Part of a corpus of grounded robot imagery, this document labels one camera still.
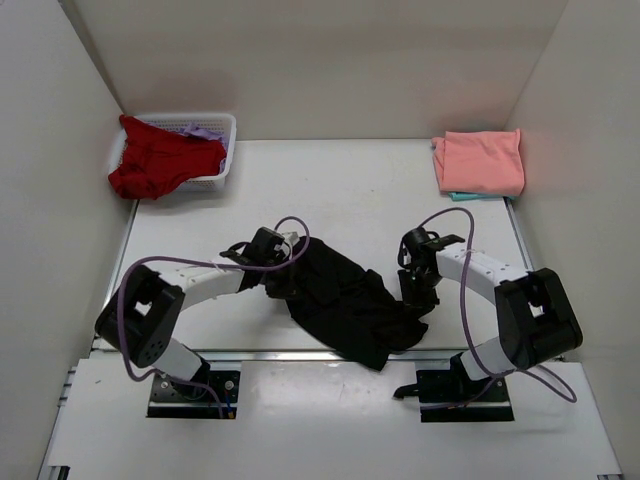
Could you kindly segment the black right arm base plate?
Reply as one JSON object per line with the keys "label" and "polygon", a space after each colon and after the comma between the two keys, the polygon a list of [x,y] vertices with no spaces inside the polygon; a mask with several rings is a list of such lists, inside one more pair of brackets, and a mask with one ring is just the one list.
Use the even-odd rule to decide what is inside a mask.
{"label": "black right arm base plate", "polygon": [[515,420],[504,380],[486,378],[463,386],[447,370],[418,370],[416,378],[422,423]]}

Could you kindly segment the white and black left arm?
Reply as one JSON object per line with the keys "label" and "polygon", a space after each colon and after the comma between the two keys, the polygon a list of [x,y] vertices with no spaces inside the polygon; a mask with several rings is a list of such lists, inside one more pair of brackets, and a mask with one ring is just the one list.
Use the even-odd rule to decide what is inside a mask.
{"label": "white and black left arm", "polygon": [[220,296],[234,295],[267,278],[288,275],[310,237],[261,227],[249,242],[238,242],[215,259],[196,261],[148,257],[132,264],[95,322],[95,333],[120,352],[136,381],[165,377],[188,398],[212,388],[210,367],[173,337],[180,314]]}

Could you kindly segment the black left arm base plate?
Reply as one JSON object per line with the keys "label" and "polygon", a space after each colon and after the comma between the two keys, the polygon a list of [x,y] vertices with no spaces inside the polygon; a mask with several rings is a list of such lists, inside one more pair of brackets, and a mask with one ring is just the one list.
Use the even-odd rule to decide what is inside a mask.
{"label": "black left arm base plate", "polygon": [[170,382],[159,375],[153,378],[148,418],[234,420],[237,416],[241,372],[213,370],[208,385],[216,393],[215,399],[207,390]]}

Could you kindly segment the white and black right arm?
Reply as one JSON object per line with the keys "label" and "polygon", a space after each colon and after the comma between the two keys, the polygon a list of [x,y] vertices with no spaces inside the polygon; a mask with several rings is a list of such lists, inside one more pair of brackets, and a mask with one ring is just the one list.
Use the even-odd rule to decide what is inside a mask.
{"label": "white and black right arm", "polygon": [[466,405],[506,375],[529,373],[583,343],[564,286],[549,268],[512,267],[472,251],[457,235],[439,236],[422,227],[402,237],[397,261],[402,296],[410,306],[436,306],[439,282],[456,281],[461,301],[472,290],[494,306],[498,328],[496,337],[482,344],[470,342],[447,369],[420,373],[414,384],[398,388],[398,400],[418,397],[442,408]]}

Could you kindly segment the black t shirt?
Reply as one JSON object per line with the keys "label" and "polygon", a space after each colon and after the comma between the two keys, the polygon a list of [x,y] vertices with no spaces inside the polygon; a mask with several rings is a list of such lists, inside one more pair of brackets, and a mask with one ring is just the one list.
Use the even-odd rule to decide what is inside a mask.
{"label": "black t shirt", "polygon": [[439,303],[433,290],[401,300],[374,270],[311,238],[300,259],[268,273],[266,293],[286,302],[291,318],[340,357],[381,371],[391,354],[418,344],[428,330],[421,318]]}

